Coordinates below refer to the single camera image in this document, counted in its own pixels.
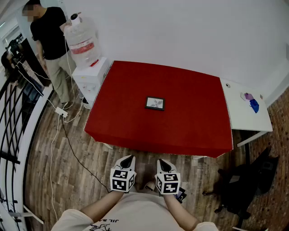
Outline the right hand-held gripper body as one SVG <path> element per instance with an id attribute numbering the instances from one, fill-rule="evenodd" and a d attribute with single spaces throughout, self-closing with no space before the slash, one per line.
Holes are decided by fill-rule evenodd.
<path id="1" fill-rule="evenodd" d="M 157 160 L 156 187 L 160 194 L 178 194 L 180 173 L 176 167 L 164 159 Z"/>

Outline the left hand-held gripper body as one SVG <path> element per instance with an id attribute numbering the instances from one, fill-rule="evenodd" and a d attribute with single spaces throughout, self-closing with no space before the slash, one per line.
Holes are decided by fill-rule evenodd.
<path id="1" fill-rule="evenodd" d="M 110 172 L 110 189 L 128 193 L 135 183 L 135 156 L 118 159 Z"/>

